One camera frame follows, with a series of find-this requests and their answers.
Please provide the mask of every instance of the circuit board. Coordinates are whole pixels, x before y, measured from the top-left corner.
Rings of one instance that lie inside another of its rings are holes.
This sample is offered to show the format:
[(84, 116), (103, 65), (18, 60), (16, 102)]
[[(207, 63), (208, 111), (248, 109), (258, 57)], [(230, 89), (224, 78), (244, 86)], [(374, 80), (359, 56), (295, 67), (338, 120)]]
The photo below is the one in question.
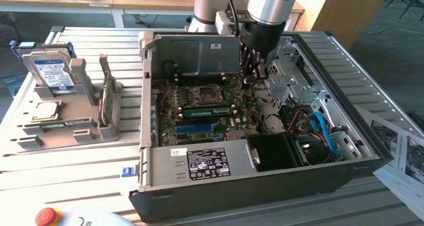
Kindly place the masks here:
[[(258, 133), (258, 123), (252, 118), (252, 114), (258, 112), (256, 104), (252, 103), (247, 106), (243, 102), (244, 92), (240, 90), (240, 77), (227, 76), (220, 85), (180, 86), (175, 82), (162, 81), (162, 85), (159, 87), (158, 85), (152, 86), (152, 89), (155, 87), (159, 88), (159, 91), (156, 91), (159, 109), (158, 146), (226, 141), (228, 140), (228, 132), (239, 135), (240, 132), (247, 135)], [(182, 108), (187, 109), (184, 115), (182, 114)], [(220, 114), (212, 116), (214, 112), (228, 114), (226, 116)], [(194, 125), (182, 124), (186, 123), (184, 121), (196, 122), (195, 131), (190, 128)]]

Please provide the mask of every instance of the table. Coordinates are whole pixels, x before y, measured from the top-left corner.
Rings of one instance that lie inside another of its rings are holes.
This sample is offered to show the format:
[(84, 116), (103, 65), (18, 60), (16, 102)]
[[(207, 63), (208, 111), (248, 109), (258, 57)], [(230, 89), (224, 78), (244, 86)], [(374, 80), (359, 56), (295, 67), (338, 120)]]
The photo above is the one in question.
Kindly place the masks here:
[[(124, 14), (192, 15), (195, 0), (0, 0), (0, 11), (107, 13), (123, 28)], [(295, 3), (287, 30), (294, 30), (303, 7)]]
[[(38, 201), (59, 208), (114, 212), (136, 225), (147, 225), (142, 223), (128, 197), (120, 195), (123, 182), (119, 178), (122, 167), (138, 164), (140, 159), (139, 141), (128, 139), (139, 136), (143, 74), (138, 34), (143, 30), (151, 29), (67, 27), (63, 32), (52, 32), (48, 35), (47, 44), (72, 41), (76, 54), (88, 60), (87, 71), (94, 82), (102, 81), (99, 59), (95, 56), (99, 53), (110, 55), (112, 74), (126, 85), (120, 130), (123, 131), (122, 140), (128, 142), (115, 146), (71, 147), (3, 155), (0, 157), (0, 199), (8, 203), (8, 208), (18, 209), (28, 205), (31, 201)], [(354, 60), (351, 55), (342, 46), (335, 44), (334, 37), (328, 37), (323, 32), (302, 33), (302, 36), (336, 82), (344, 83), (339, 85), (350, 100), (376, 112), (380, 117), (392, 119), (403, 128), (412, 127), (407, 118), (399, 119), (404, 117), (403, 111), (379, 85), (370, 85), (374, 80), (366, 75), (360, 65), (351, 62)], [(8, 125), (16, 124), (14, 115), (24, 111), (23, 105), (34, 84), (35, 81), (28, 75), (0, 124), (0, 139)], [(15, 212), (23, 214), (24, 211), (15, 210)], [(211, 226), (424, 225), (375, 176), (352, 180), (332, 193), (155, 225), (184, 223)]]

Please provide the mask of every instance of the green ram module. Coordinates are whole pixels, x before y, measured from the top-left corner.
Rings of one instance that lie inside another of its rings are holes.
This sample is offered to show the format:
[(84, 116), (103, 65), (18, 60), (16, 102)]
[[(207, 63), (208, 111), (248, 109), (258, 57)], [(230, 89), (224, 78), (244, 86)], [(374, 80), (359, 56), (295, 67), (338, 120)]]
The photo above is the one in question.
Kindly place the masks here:
[(238, 113), (235, 105), (222, 107), (183, 108), (183, 118), (220, 117)]

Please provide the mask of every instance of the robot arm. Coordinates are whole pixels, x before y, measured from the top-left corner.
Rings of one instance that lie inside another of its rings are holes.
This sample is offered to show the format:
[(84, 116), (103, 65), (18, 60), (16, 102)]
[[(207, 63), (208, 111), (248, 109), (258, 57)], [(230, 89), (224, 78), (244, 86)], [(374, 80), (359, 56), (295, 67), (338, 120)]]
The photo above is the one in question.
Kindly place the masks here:
[(244, 83), (268, 78), (264, 60), (278, 46), (294, 4), (295, 0), (195, 0), (190, 31), (240, 37)]

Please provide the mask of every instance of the floor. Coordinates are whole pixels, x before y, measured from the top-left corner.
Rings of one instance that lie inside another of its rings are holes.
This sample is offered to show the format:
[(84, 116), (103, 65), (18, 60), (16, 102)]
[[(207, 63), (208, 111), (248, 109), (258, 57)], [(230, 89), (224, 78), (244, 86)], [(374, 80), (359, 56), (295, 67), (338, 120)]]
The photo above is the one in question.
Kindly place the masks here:
[[(391, 97), (406, 111), (415, 111), (424, 117), (424, 35), (387, 30), (380, 34), (367, 34), (386, 27), (402, 28), (412, 31), (424, 30), (424, 21), (419, 21), (424, 9), (412, 7), (403, 19), (398, 19), (406, 4), (396, 0), (388, 8), (383, 3), (379, 12), (371, 20), (363, 35), (356, 41), (351, 53), (364, 66), (372, 77), (387, 90)], [(23, 41), (44, 42), (51, 26), (114, 27), (112, 16), (108, 14), (70, 14), (70, 13), (19, 13), (16, 27)], [(140, 17), (152, 23), (156, 15)], [(183, 28), (187, 25), (186, 16), (158, 17), (151, 25), (155, 28)], [(132, 15), (126, 15), (126, 27), (147, 27), (135, 23)], [(7, 112), (12, 97), (6, 89), (2, 78), (22, 75), (27, 69), (18, 61), (8, 47), (0, 47), (0, 119)]]

